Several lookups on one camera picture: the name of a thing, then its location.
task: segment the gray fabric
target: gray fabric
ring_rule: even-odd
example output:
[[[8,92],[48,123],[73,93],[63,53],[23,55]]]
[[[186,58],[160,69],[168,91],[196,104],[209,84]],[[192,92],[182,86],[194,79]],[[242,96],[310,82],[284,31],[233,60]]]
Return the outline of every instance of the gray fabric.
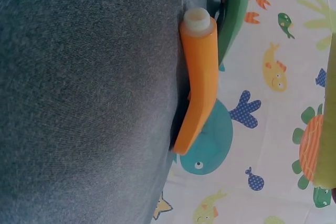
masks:
[[[150,223],[190,5],[206,0],[0,0],[0,223]]]

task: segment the yellow fish print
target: yellow fish print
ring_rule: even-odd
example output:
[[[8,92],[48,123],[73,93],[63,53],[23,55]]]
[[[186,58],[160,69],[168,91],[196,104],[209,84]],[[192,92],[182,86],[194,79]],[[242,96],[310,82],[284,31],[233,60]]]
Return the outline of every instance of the yellow fish print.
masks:
[[[161,213],[173,210],[173,207],[166,200],[163,199],[163,192],[161,193],[159,201],[157,203],[158,205],[156,206],[153,215],[154,220],[158,220]]]
[[[262,61],[262,73],[266,84],[274,91],[284,92],[287,89],[286,66],[280,61],[275,60],[275,51],[279,48],[279,44],[270,43]]]
[[[216,200],[224,198],[226,194],[219,190],[216,194],[210,195],[202,200],[196,208],[193,216],[194,224],[212,224],[218,216],[217,208],[214,206]]]

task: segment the white mat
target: white mat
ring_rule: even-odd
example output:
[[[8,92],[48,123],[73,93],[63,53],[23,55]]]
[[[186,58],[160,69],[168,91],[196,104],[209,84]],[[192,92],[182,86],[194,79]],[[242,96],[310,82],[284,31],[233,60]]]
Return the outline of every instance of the white mat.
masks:
[[[307,180],[336,0],[251,0],[248,12],[258,24],[244,22],[214,112],[173,163],[152,223],[336,224],[331,192]]]

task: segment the teal whale print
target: teal whale print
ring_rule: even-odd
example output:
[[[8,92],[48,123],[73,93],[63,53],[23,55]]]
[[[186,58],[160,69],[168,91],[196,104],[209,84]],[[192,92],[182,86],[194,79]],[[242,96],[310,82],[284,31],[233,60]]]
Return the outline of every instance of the teal whale print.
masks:
[[[228,111],[220,101],[216,101],[194,144],[184,156],[180,156],[184,170],[196,175],[206,175],[223,163],[233,139],[232,120],[250,129],[258,125],[257,119],[251,113],[260,108],[261,101],[248,102],[249,99],[250,92],[245,90],[240,96],[237,107],[231,111]],[[174,156],[174,161],[177,162],[177,155]]]

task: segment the green fish print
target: green fish print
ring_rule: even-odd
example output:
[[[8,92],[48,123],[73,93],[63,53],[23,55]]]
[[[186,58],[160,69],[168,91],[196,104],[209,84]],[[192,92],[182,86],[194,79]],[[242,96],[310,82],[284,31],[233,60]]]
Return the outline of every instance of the green fish print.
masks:
[[[194,224],[213,224],[214,219],[218,216],[215,201],[222,199],[226,194],[219,190],[216,194],[210,195],[202,200],[201,204],[196,208],[193,216]]]
[[[288,15],[286,13],[279,13],[278,14],[278,24],[281,27],[282,31],[287,34],[287,37],[293,38],[295,39],[295,37],[290,34],[290,32],[288,31],[288,28],[293,26],[292,20],[290,19],[290,17],[288,17]]]

